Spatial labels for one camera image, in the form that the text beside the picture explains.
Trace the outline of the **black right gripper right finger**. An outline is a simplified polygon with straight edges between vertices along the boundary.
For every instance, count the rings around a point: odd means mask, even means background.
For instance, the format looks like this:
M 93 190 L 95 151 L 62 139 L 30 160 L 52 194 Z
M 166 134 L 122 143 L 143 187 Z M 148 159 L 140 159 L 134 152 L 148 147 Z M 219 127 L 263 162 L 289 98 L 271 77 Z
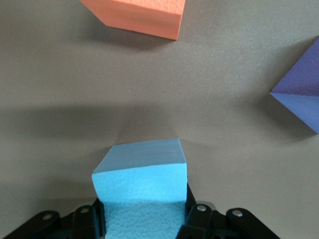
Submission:
M 186 185 L 185 223 L 177 239 L 279 239 L 271 229 L 244 208 L 229 209 L 221 214 L 214 206 L 195 200 Z

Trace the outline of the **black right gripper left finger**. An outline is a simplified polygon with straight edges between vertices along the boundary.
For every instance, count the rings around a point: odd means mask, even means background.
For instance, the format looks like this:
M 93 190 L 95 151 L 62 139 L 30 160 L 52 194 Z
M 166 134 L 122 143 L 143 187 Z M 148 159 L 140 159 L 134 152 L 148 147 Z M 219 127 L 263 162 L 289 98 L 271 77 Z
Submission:
M 99 199 L 62 217 L 56 211 L 43 211 L 18 228 L 6 239 L 100 239 L 106 235 L 104 206 Z

